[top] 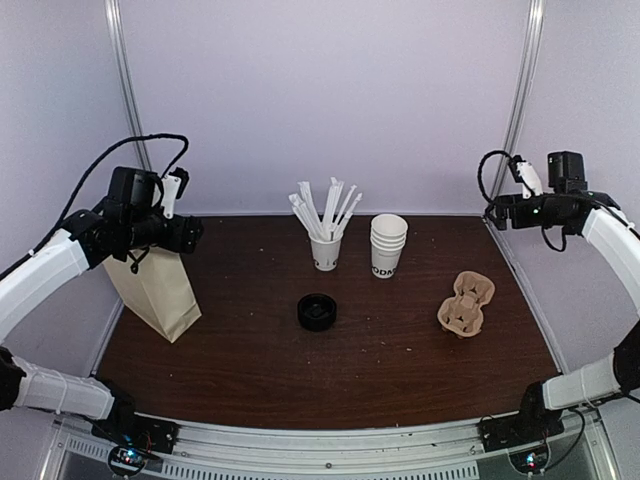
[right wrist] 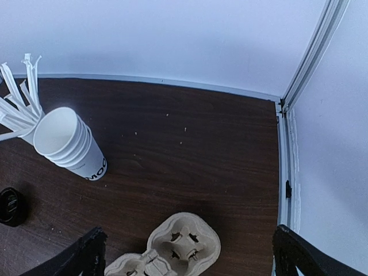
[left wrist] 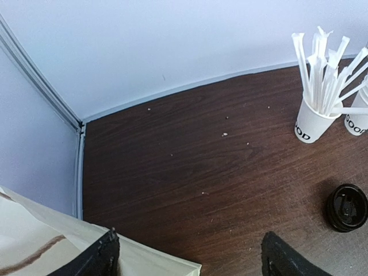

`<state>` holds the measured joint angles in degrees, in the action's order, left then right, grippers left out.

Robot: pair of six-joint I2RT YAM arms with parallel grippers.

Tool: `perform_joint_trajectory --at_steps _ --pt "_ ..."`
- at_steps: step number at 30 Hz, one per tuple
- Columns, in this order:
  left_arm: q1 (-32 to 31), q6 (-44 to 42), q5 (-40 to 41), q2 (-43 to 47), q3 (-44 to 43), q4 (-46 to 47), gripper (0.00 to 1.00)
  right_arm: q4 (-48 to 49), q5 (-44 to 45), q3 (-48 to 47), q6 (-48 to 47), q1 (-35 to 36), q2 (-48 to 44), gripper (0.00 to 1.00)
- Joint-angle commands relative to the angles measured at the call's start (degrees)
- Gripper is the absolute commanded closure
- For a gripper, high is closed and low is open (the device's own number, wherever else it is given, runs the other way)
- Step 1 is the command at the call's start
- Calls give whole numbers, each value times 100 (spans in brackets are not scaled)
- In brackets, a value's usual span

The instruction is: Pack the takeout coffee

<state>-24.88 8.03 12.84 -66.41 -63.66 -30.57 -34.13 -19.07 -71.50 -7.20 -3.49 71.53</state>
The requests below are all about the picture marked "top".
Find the stack of white paper cups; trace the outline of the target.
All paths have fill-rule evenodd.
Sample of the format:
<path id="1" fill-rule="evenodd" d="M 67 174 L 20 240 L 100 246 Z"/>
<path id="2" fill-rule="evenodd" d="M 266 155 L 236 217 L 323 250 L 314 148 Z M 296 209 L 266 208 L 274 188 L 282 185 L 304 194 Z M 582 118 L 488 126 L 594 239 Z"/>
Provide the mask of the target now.
<path id="1" fill-rule="evenodd" d="M 380 279 L 391 278 L 398 267 L 408 234 L 407 221 L 395 214 L 380 214 L 371 220 L 371 271 Z"/>

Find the stack of black cup lids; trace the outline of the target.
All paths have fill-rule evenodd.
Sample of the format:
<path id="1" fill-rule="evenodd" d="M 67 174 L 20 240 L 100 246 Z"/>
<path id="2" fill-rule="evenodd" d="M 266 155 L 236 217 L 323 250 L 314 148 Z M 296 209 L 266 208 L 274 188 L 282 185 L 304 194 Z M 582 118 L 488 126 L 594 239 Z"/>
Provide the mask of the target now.
<path id="1" fill-rule="evenodd" d="M 337 318 L 336 301 L 322 293 L 303 296 L 297 303 L 297 319 L 300 326 L 311 332 L 330 329 Z"/>

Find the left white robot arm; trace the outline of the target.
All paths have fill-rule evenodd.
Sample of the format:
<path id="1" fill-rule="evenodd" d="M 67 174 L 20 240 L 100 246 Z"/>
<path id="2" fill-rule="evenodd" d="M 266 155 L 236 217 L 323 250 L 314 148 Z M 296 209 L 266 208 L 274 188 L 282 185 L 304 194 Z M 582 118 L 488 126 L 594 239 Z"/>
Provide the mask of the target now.
<path id="1" fill-rule="evenodd" d="M 199 311 L 181 262 L 203 234 L 200 219 L 177 215 L 189 175 L 176 168 L 158 176 L 128 167 L 114 170 L 107 196 L 93 209 L 64 217 L 45 244 L 1 280 L 1 335 L 71 280 L 119 262 L 112 278 L 119 291 L 148 287 L 166 300 Z M 94 378 L 44 368 L 1 350 L 1 407 L 25 407 L 103 420 L 123 444 L 137 442 L 144 424 L 132 400 Z"/>

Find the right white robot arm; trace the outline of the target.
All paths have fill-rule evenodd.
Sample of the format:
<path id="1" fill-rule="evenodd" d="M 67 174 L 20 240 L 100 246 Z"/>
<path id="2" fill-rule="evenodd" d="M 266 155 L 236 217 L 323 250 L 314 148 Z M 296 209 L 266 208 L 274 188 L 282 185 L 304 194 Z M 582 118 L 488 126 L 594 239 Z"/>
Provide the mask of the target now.
<path id="1" fill-rule="evenodd" d="M 607 264 L 629 295 L 639 302 L 639 233 L 621 207 L 606 193 L 589 188 L 584 160 L 572 151 L 556 151 L 546 159 L 548 182 L 543 184 L 534 166 L 519 155 L 491 150 L 483 162 L 505 160 L 518 194 L 482 196 L 484 217 L 498 230 L 553 227 L 561 237 L 584 240 Z M 577 371 L 527 387 L 512 430 L 530 442 L 545 431 L 562 411 L 580 404 L 626 398 L 639 387 L 639 328 L 633 326 L 613 351 Z"/>

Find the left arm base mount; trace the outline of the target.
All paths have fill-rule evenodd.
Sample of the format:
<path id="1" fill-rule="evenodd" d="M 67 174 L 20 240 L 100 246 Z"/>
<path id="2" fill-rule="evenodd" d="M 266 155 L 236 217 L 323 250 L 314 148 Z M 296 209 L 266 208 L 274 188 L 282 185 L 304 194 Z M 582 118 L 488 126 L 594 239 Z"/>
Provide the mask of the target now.
<path id="1" fill-rule="evenodd" d="M 136 415 L 133 424 L 120 431 L 107 420 L 90 420 L 91 433 L 114 446 L 107 454 L 107 466 L 118 477 L 130 478 L 144 472 L 159 472 L 163 455 L 173 453 L 179 426 L 175 422 Z"/>

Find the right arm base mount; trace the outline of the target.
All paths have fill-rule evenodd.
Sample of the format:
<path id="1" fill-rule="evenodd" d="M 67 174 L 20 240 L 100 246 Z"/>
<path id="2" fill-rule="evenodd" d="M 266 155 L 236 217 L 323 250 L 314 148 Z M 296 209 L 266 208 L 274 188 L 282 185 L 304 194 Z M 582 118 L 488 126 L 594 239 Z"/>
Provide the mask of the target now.
<path id="1" fill-rule="evenodd" d="M 542 474 L 551 465 L 549 439 L 565 431 L 559 419 L 531 426 L 518 414 L 482 417 L 477 428 L 486 453 L 505 451 L 515 471 L 528 476 Z"/>

